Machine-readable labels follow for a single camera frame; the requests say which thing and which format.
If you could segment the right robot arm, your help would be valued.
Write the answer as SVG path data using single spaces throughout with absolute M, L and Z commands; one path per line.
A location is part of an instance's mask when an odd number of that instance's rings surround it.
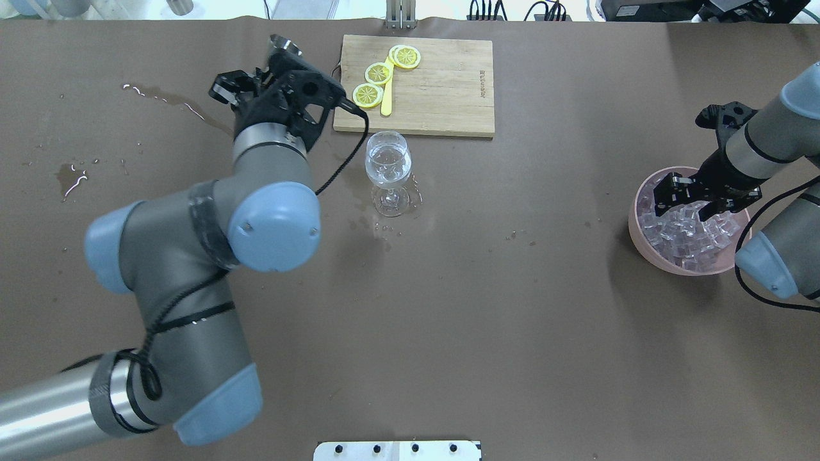
M 818 165 L 819 65 L 809 65 L 764 108 L 711 104 L 695 124 L 717 148 L 689 176 L 668 173 L 653 187 L 654 210 L 703 202 L 702 221 L 747 210 L 762 184 L 800 158 Z M 818 178 L 771 198 L 751 216 L 734 251 L 734 274 L 748 295 L 782 309 L 818 312 Z

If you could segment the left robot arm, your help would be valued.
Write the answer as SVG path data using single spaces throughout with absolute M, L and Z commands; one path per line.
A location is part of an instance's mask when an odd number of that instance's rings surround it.
M 237 266 L 289 271 L 313 257 L 320 190 L 308 152 L 334 108 L 359 108 L 277 35 L 265 68 L 222 73 L 209 95 L 235 115 L 232 174 L 133 202 L 86 230 L 86 263 L 108 291 L 135 295 L 143 343 L 4 392 L 3 460 L 44 459 L 166 425 L 183 444 L 204 446 L 263 408 L 227 276 Z

